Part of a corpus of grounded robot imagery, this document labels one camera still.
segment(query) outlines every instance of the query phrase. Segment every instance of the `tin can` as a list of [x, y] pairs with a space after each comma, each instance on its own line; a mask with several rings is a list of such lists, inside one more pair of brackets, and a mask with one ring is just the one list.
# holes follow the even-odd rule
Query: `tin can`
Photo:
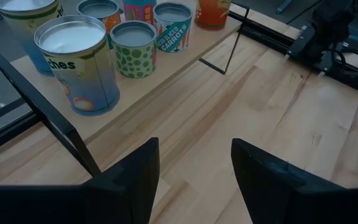
[[112, 49], [110, 30], [121, 23], [119, 7], [117, 3], [110, 0], [85, 0], [77, 5], [77, 12], [80, 15], [91, 16], [103, 22], [107, 31], [109, 48]]
[[122, 75], [144, 78], [155, 71], [157, 33], [154, 26], [142, 21], [127, 21], [112, 28], [110, 36]]
[[59, 0], [0, 0], [0, 12], [15, 32], [25, 52], [39, 73], [53, 73], [40, 49], [34, 43], [34, 32], [45, 22], [63, 15]]
[[125, 20], [144, 21], [154, 24], [153, 8], [157, 0], [124, 0]]
[[221, 30], [226, 24], [231, 0], [198, 0], [195, 24], [205, 30]]
[[85, 116], [110, 111], [119, 90], [104, 24], [84, 15], [63, 16], [34, 35], [73, 110]]
[[157, 48], [164, 52], [181, 52], [189, 44], [190, 24], [193, 15], [184, 4], [165, 2], [154, 7]]

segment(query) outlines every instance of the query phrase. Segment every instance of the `black metal bracket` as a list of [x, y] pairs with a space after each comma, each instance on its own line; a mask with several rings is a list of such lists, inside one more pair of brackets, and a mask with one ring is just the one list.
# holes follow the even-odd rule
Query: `black metal bracket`
[[0, 117], [22, 106], [23, 104], [25, 104], [25, 101], [23, 100], [23, 98], [19, 98], [12, 103], [9, 103], [8, 105], [4, 106], [3, 108], [0, 108]]
[[249, 7], [248, 7], [248, 6], [242, 5], [242, 4], [239, 4], [239, 5], [240, 5], [241, 7], [243, 7], [244, 9], [246, 9], [247, 11], [246, 11], [245, 16], [242, 18], [242, 23], [241, 23], [241, 25], [240, 25], [240, 29], [237, 31], [237, 32], [238, 32], [238, 35], [237, 35], [236, 41], [235, 41], [235, 43], [234, 43], [233, 49], [231, 50], [230, 57], [229, 57], [229, 61], [228, 61], [227, 64], [226, 64], [226, 68], [225, 68], [224, 70], [222, 70], [221, 68], [218, 68], [217, 66], [215, 66], [214, 64], [212, 64], [211, 62], [209, 62], [209, 61], [207, 61], [207, 60], [205, 60], [205, 59], [203, 59], [203, 58], [200, 58], [200, 59], [199, 59], [200, 62], [203, 62], [205, 65], [207, 65], [208, 67], [212, 68], [213, 70], [219, 72], [219, 73], [222, 74], [222, 75], [225, 75], [226, 72], [227, 72], [227, 70], [229, 69], [230, 61], [231, 61], [231, 59], [233, 58], [234, 51], [236, 50], [237, 43], [238, 43], [238, 41], [239, 41], [239, 39], [240, 39], [241, 33], [240, 33], [239, 31], [240, 31], [240, 30], [242, 29], [242, 27], [244, 26], [244, 24], [245, 24], [245, 22], [246, 22], [246, 20], [247, 20], [248, 13], [249, 13]]
[[93, 176], [101, 173], [97, 163], [72, 124], [24, 78], [1, 54], [0, 71], [30, 106], [39, 121], [67, 148], [75, 159]]

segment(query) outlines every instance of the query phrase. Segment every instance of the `orange can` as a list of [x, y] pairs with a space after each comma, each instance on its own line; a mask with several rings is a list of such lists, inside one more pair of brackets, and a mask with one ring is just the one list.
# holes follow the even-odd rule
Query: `orange can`
[[226, 24], [231, 0], [198, 0], [195, 24], [205, 30], [221, 30]]

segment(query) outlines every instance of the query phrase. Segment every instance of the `wooden board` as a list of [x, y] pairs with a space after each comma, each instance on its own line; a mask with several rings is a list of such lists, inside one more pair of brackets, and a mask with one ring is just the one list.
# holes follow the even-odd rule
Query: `wooden board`
[[[196, 3], [194, 1], [184, 0], [181, 2], [195, 11]], [[70, 108], [57, 81], [54, 78], [39, 75], [28, 56], [17, 59], [13, 61], [12, 64], [72, 123], [72, 125], [74, 125], [83, 140], [90, 142], [106, 128], [114, 124], [117, 119], [124, 116], [130, 110], [133, 110], [153, 91], [157, 91], [158, 88], [180, 74], [186, 67], [190, 66], [226, 37], [238, 30], [240, 24], [239, 21], [228, 18], [223, 30], [208, 32], [199, 29], [192, 23], [188, 48], [176, 54], [158, 50], [157, 69], [149, 77], [141, 79], [126, 78], [120, 75], [116, 70], [116, 78], [121, 92], [121, 98], [118, 105], [112, 111], [101, 116], [86, 117], [76, 114]]]

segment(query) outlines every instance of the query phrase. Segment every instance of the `wooden table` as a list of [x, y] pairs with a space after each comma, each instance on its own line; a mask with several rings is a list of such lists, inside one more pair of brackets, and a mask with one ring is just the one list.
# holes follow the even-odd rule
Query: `wooden table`
[[[250, 18], [298, 34], [257, 12]], [[204, 58], [223, 67], [235, 38]], [[350, 58], [358, 65], [358, 57]], [[226, 76], [195, 62], [133, 111], [88, 147], [105, 170], [149, 137], [159, 137], [161, 175], [152, 223], [252, 223], [233, 174], [232, 138], [344, 187], [358, 187], [358, 91], [318, 78], [247, 37], [240, 38]], [[87, 178], [42, 125], [0, 148], [0, 184], [74, 184]]]

